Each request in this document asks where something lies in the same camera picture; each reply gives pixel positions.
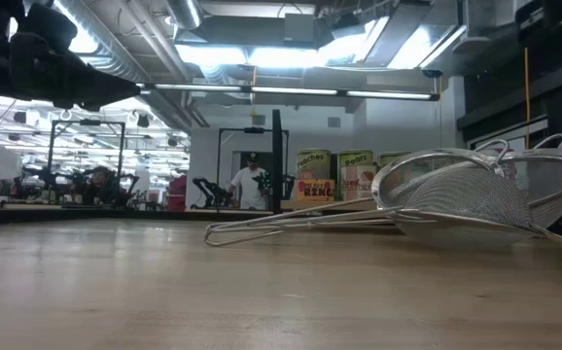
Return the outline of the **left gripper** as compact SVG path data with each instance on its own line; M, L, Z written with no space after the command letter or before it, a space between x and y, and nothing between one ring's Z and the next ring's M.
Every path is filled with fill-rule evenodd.
M71 52L77 34L66 15L44 4L31 5L11 39L12 96L99 111L140 94L136 83L92 70Z

